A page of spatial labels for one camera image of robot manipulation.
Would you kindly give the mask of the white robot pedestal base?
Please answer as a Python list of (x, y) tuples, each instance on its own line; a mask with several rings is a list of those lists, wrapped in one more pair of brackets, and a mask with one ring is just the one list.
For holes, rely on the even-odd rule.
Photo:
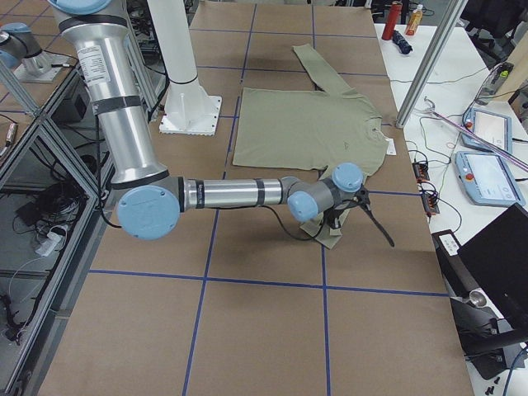
[(200, 85), (184, 2), (153, 0), (148, 8), (169, 79), (160, 131), (214, 135), (222, 98)]

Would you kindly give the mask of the orange drink bottle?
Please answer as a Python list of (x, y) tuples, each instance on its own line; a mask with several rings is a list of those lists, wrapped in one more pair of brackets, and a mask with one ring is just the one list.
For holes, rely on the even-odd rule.
[(422, 17), (423, 17), (423, 5), (418, 4), (416, 8), (413, 10), (412, 15), (409, 18), (404, 34), (409, 35), (409, 36), (415, 35), (417, 32), (417, 28), (420, 26), (420, 23), (422, 21)]

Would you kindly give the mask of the red water bottle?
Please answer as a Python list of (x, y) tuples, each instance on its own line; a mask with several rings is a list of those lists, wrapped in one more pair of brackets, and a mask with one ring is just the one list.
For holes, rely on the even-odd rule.
[(403, 8), (403, 3), (401, 1), (392, 1), (387, 20), (384, 25), (381, 39), (382, 40), (392, 40), (394, 30), (400, 14)]

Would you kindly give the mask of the folded dark blue umbrella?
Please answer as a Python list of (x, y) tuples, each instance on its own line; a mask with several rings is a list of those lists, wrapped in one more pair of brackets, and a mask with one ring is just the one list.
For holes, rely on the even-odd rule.
[(396, 30), (393, 31), (392, 41), (398, 47), (401, 54), (409, 55), (413, 51), (408, 41)]

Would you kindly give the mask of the far blue teach pendant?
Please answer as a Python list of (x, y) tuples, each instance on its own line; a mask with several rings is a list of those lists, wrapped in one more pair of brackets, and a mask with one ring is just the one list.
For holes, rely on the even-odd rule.
[(463, 126), (479, 138), (512, 153), (512, 119), (509, 116), (471, 108), (463, 116)]

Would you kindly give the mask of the black box with label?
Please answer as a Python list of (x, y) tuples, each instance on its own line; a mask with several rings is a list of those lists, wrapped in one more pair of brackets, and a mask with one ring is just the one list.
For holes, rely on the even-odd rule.
[(462, 262), (458, 253), (461, 248), (460, 242), (450, 229), (435, 232), (431, 238), (441, 272), (451, 289), (455, 295), (468, 298), (471, 291), (479, 288), (479, 284)]

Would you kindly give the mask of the orange circuit board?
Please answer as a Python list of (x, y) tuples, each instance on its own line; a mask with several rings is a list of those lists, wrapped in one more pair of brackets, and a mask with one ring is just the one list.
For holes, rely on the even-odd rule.
[(422, 205), (428, 217), (438, 215), (440, 209), (438, 207), (438, 194), (435, 191), (421, 191)]
[(412, 169), (417, 182), (429, 182), (428, 163), (426, 162), (413, 162)]

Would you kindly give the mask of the blue teach pendant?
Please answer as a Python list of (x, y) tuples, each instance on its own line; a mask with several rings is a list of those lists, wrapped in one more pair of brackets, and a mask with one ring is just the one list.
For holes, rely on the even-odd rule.
[(496, 207), (526, 204), (509, 167), (496, 154), (459, 151), (455, 154), (455, 168), (474, 204)]
[(471, 108), (463, 116), (463, 126), (479, 138), (512, 153), (512, 119), (509, 116)]

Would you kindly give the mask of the olive green long-sleeve shirt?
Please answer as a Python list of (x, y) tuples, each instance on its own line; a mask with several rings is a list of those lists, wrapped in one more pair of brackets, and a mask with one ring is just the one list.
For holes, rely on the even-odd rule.
[(389, 147), (382, 116), (311, 45), (293, 51), (318, 90), (244, 88), (233, 164), (319, 170), (320, 186), (360, 192)]

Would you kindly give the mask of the white power strip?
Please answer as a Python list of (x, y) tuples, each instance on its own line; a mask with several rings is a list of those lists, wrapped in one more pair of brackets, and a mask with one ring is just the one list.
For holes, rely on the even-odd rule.
[(57, 246), (65, 239), (65, 233), (56, 233), (55, 231), (50, 231), (47, 234), (44, 242), (36, 248), (35, 253), (41, 257), (49, 256)]

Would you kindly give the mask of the aluminium frame post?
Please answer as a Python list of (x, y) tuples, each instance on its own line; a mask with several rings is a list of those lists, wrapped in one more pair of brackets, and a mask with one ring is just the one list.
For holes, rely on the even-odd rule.
[(417, 73), (412, 80), (411, 86), (408, 89), (403, 103), (398, 112), (395, 121), (395, 126), (402, 129), (407, 123), (412, 110), (414, 109), (417, 100), (425, 88), (428, 78), (430, 77), (434, 66), (440, 58), (441, 52), (446, 46), (451, 32), (455, 28), (457, 21), (460, 19), (462, 11), (465, 9), (467, 0), (451, 0), (449, 1), (445, 14), (441, 18), (439, 26), (436, 28), (431, 42), (422, 58)]

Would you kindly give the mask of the white paper hang tag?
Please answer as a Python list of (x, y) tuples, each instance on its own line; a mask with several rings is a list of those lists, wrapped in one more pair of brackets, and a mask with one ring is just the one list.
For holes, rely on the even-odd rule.
[(390, 155), (390, 156), (396, 156), (397, 155), (397, 150), (396, 150), (396, 147), (395, 147), (394, 140), (391, 139), (391, 138), (386, 138), (385, 140), (386, 140), (386, 142), (388, 144), (388, 147), (387, 147), (387, 150), (386, 150), (386, 154)]

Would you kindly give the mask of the near blue teach pendant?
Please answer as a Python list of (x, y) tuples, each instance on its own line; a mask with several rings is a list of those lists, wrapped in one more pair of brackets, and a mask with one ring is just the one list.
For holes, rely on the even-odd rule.
[(526, 204), (509, 167), (496, 154), (459, 151), (455, 154), (455, 168), (474, 204), (496, 207)]

